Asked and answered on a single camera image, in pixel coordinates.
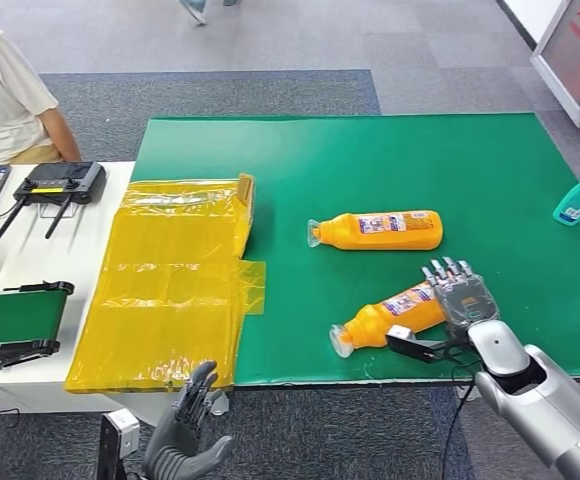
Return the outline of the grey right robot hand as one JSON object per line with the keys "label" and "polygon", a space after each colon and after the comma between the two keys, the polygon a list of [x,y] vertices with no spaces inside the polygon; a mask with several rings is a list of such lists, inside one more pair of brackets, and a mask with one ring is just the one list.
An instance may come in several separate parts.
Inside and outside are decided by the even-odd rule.
{"label": "grey right robot hand", "polygon": [[499,320],[500,311],[484,279],[464,260],[431,259],[421,272],[444,313],[450,338],[467,340],[473,324]]}

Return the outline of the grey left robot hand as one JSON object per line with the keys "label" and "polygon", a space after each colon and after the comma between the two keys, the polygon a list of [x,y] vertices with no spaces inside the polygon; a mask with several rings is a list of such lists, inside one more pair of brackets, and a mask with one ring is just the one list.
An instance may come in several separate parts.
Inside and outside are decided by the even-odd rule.
{"label": "grey left robot hand", "polygon": [[196,368],[176,400],[159,420],[143,459],[147,479],[200,479],[219,466],[234,448],[234,439],[223,436],[202,451],[202,427],[222,391],[212,391],[218,380],[217,363],[205,361]]}

